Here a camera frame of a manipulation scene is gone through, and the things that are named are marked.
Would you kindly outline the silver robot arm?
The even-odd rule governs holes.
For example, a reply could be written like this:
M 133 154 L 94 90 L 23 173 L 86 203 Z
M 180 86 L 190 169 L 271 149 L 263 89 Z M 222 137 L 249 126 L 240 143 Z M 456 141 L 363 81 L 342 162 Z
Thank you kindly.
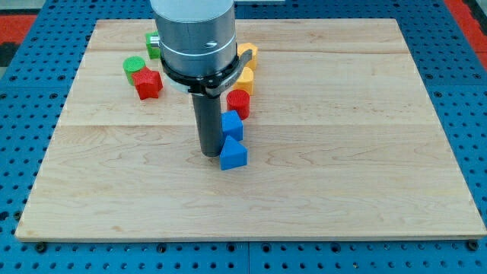
M 167 77 L 217 97 L 237 77 L 233 0 L 151 0 Z

